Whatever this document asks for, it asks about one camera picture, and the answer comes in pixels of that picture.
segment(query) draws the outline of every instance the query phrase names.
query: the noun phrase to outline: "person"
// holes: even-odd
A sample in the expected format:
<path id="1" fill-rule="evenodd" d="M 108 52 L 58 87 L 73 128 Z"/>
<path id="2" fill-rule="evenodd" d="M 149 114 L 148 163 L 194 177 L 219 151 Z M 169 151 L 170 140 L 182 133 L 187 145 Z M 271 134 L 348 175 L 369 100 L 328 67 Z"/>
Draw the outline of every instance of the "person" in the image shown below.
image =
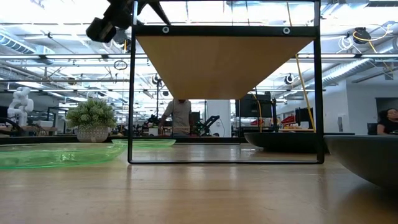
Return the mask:
<path id="1" fill-rule="evenodd" d="M 190 134 L 193 126 L 191 116 L 191 102 L 189 100 L 170 101 L 160 120 L 159 133 L 162 133 L 162 127 L 166 121 L 166 118 L 169 117 L 171 114 L 173 117 L 173 133 Z"/>
<path id="2" fill-rule="evenodd" d="M 398 111 L 394 108 L 380 111 L 377 134 L 392 134 L 398 131 Z"/>

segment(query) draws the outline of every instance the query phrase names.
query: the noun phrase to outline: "wooden panel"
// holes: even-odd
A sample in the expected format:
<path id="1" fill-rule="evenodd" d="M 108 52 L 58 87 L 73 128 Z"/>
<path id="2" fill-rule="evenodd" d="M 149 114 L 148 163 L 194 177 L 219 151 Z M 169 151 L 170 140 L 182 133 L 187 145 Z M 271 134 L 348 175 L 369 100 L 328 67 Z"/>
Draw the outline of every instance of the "wooden panel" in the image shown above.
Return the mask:
<path id="1" fill-rule="evenodd" d="M 178 99 L 240 99 L 312 41 L 309 37 L 139 36 Z"/>

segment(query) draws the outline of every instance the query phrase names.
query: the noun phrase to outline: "succulent plant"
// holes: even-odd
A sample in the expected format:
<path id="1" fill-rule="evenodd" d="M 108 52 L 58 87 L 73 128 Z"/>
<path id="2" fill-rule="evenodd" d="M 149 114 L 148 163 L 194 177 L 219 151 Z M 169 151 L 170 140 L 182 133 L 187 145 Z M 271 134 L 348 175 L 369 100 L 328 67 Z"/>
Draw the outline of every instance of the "succulent plant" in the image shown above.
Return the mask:
<path id="1" fill-rule="evenodd" d="M 99 126 L 114 128 L 116 120 L 111 106 L 101 100 L 89 99 L 68 111 L 67 125 L 83 129 Z"/>

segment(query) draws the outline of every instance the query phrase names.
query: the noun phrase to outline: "woman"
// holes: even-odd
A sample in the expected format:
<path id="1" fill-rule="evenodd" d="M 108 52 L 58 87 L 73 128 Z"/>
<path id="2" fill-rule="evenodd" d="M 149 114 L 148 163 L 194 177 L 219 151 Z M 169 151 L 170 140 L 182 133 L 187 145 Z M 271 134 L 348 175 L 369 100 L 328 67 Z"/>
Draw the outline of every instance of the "woman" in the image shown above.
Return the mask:
<path id="1" fill-rule="evenodd" d="M 398 111 L 394 108 L 380 111 L 377 134 L 392 134 L 398 131 Z"/>

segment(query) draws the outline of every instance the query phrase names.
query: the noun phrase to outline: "gray bowl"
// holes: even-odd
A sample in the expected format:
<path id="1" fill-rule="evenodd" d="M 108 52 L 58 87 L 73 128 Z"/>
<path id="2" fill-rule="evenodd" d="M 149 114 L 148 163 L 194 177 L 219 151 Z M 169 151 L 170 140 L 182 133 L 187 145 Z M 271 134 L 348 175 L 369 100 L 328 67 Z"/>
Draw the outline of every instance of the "gray bowl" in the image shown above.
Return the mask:
<path id="1" fill-rule="evenodd" d="M 398 136 L 325 136 L 329 151 L 354 174 L 398 190 Z"/>

